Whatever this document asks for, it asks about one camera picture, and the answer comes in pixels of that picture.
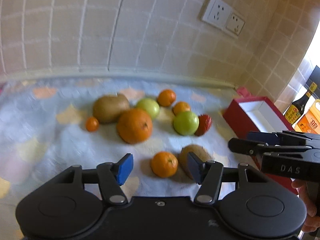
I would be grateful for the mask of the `person's right hand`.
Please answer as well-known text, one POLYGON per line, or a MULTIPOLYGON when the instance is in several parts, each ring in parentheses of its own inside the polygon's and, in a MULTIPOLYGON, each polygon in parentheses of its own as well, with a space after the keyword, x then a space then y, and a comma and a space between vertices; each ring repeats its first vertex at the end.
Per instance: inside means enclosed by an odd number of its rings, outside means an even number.
POLYGON ((298 191, 299 198, 304 202, 307 209, 308 215, 302 227, 302 231, 306 233, 316 231, 319 228, 320 217, 316 215, 317 207, 309 197, 307 187, 306 187, 306 182, 299 179, 295 179, 291 183, 291 185, 293 188, 295 188, 298 191))

